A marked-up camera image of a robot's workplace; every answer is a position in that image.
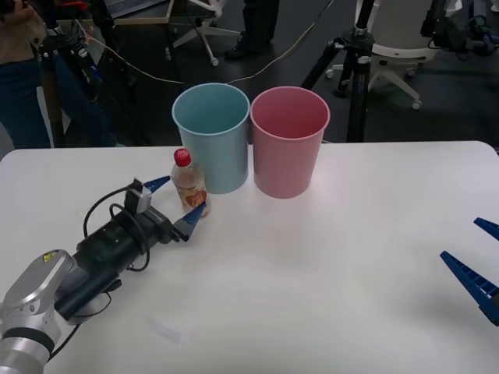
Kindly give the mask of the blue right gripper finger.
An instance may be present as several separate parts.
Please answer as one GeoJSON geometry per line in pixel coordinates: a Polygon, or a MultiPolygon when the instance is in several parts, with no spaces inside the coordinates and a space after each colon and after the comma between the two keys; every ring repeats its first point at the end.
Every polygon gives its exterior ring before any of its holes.
{"type": "Polygon", "coordinates": [[[477,217],[473,223],[491,235],[493,238],[499,238],[499,225],[483,218],[477,217]]]}
{"type": "Polygon", "coordinates": [[[480,311],[495,326],[498,325],[498,286],[466,266],[450,253],[443,251],[441,259],[461,285],[478,304],[480,311]]]}

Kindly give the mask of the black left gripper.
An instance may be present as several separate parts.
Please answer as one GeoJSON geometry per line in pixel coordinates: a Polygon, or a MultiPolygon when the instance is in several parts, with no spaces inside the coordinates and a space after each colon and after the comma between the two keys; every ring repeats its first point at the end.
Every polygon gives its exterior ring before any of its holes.
{"type": "MultiPolygon", "coordinates": [[[[145,182],[143,186],[150,192],[156,192],[170,180],[171,177],[166,175],[145,182]]],[[[157,243],[167,245],[170,242],[179,242],[180,239],[189,241],[206,207],[206,203],[201,203],[174,224],[153,207],[139,213],[136,219],[146,235],[148,245],[156,245],[157,243]]]]}

